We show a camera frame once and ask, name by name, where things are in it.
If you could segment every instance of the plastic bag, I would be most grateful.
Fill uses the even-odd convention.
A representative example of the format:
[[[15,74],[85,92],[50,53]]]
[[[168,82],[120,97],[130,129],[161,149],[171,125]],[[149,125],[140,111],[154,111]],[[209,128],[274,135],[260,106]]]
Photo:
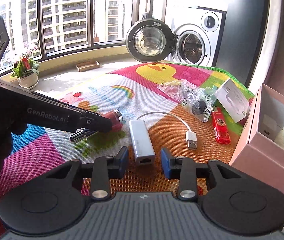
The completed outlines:
[[[216,90],[199,88],[185,79],[163,83],[157,88],[180,103],[184,110],[200,121],[209,120],[211,109],[216,101]]]

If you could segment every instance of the washing machine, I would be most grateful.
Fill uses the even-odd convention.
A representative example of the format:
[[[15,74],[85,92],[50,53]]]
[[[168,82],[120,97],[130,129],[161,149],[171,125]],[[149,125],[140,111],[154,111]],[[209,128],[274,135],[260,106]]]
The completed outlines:
[[[131,26],[126,46],[132,57],[140,62],[166,59],[176,63],[215,66],[226,12],[188,4],[173,6],[171,14],[170,26],[153,18],[140,20]]]

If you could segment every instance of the white cable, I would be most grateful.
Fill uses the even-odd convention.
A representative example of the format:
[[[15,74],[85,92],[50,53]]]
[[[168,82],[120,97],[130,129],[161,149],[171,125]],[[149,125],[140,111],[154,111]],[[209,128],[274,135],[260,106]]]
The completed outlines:
[[[186,123],[186,121],[184,121],[184,120],[181,119],[180,117],[176,116],[175,114],[171,114],[171,113],[167,113],[167,112],[160,112],[160,111],[149,112],[149,113],[140,115],[140,116],[137,118],[137,120],[139,120],[141,117],[146,116],[146,115],[149,115],[149,114],[168,114],[168,115],[170,115],[170,116],[173,116],[173,117],[175,117],[176,119],[180,120],[180,121],[186,126],[186,128],[187,128],[190,132],[192,132],[191,128],[190,128],[189,125]]]

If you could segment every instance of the white flower pot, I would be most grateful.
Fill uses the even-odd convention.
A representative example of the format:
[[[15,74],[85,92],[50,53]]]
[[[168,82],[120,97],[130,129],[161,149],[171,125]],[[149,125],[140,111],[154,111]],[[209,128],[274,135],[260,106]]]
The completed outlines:
[[[19,82],[20,87],[30,88],[32,86],[35,86],[38,83],[38,76],[32,73],[31,75],[27,77],[18,78],[18,82]]]

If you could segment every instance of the colorful foam mat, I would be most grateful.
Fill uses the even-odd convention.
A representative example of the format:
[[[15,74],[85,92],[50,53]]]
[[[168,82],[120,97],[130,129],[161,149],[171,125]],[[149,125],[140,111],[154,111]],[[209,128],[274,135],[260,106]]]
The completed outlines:
[[[71,133],[29,125],[23,135],[13,135],[14,147],[11,155],[5,160],[0,176],[0,198],[12,188],[65,161],[76,158],[81,159],[83,163],[89,163],[103,155],[116,155],[122,146],[129,146],[131,143],[128,121],[150,111],[170,112],[184,119],[197,133],[198,149],[187,149],[186,128],[177,119],[163,114],[145,116],[144,120],[156,153],[155,164],[136,167],[130,148],[129,169],[122,180],[111,180],[112,193],[175,191],[178,181],[167,180],[162,174],[162,147],[169,148],[175,156],[188,156],[196,162],[206,163],[208,159],[219,159],[229,163],[243,127],[234,123],[223,109],[231,144],[218,144],[215,141],[211,120],[207,123],[200,122],[156,87],[164,82],[186,79],[201,88],[212,88],[213,85],[219,87],[228,78],[232,78],[251,102],[253,94],[224,70],[171,63],[147,63],[119,69],[72,88],[57,99],[102,114],[118,109],[124,120],[122,130],[107,134],[99,133],[87,141],[73,145],[69,143]],[[199,179],[198,185],[200,194],[205,194],[205,181]],[[90,180],[87,179],[82,193],[88,194],[89,187]],[[0,235],[4,231],[0,221]]]

